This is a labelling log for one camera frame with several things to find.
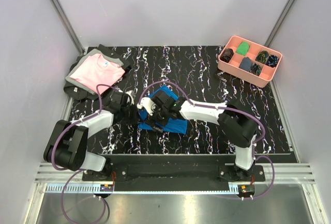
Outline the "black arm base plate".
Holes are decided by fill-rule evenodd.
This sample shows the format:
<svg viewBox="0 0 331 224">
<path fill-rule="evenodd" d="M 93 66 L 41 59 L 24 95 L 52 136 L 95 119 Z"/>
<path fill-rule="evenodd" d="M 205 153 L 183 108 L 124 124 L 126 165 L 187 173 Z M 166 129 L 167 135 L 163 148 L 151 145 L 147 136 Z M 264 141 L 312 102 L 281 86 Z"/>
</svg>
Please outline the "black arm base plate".
<svg viewBox="0 0 331 224">
<path fill-rule="evenodd" d="M 108 176 L 88 172 L 85 182 L 115 180 L 116 193 L 233 193 L 231 184 L 263 183 L 263 167 L 248 172 L 234 166 L 234 155 L 109 155 Z"/>
</svg>

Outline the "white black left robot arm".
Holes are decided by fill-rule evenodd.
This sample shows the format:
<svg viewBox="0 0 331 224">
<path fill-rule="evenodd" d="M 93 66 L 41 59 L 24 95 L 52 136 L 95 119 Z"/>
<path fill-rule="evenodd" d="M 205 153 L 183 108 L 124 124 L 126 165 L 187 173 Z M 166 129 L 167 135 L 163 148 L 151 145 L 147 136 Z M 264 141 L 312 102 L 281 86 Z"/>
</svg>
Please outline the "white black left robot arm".
<svg viewBox="0 0 331 224">
<path fill-rule="evenodd" d="M 58 121 L 44 150 L 43 158 L 63 170 L 93 171 L 98 179 L 105 181 L 112 173 L 111 161 L 87 151 L 88 139 L 114 124 L 136 121 L 137 106 L 134 92 L 115 92 L 109 104 L 102 110 L 73 122 Z"/>
</svg>

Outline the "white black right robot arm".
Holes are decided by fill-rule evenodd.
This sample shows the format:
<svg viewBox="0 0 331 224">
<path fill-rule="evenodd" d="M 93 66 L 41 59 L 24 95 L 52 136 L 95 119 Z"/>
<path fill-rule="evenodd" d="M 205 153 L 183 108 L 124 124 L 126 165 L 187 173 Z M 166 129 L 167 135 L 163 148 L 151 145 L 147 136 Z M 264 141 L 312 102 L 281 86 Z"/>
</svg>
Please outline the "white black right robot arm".
<svg viewBox="0 0 331 224">
<path fill-rule="evenodd" d="M 178 99 L 163 91 L 151 98 L 143 97 L 140 107 L 147 112 L 146 121 L 152 130 L 161 132 L 169 120 L 198 120 L 213 123 L 221 128 L 227 139 L 235 145 L 235 175 L 246 181 L 253 175 L 253 142 L 257 137 L 258 123 L 239 109 L 236 103 L 202 103 L 184 97 Z"/>
</svg>

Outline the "blue satin napkin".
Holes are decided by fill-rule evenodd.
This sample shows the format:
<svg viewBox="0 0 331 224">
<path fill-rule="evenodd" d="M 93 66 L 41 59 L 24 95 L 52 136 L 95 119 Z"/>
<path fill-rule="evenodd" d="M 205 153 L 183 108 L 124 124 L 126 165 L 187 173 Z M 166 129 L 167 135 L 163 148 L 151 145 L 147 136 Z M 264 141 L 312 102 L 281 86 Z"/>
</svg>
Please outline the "blue satin napkin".
<svg viewBox="0 0 331 224">
<path fill-rule="evenodd" d="M 154 91 L 152 94 L 148 96 L 148 98 L 153 98 L 158 92 L 164 92 L 174 100 L 179 99 L 179 97 L 167 86 L 162 86 L 158 90 Z M 152 126 L 147 121 L 148 112 L 145 109 L 142 109 L 139 110 L 139 115 L 142 120 L 142 122 L 139 124 L 139 128 L 144 130 L 153 130 Z M 187 132 L 188 121 L 180 120 L 180 119 L 173 120 L 172 118 L 169 118 L 168 123 L 166 125 L 162 125 L 159 122 L 155 122 L 155 126 L 161 128 L 162 132 L 179 133 L 185 135 Z"/>
</svg>

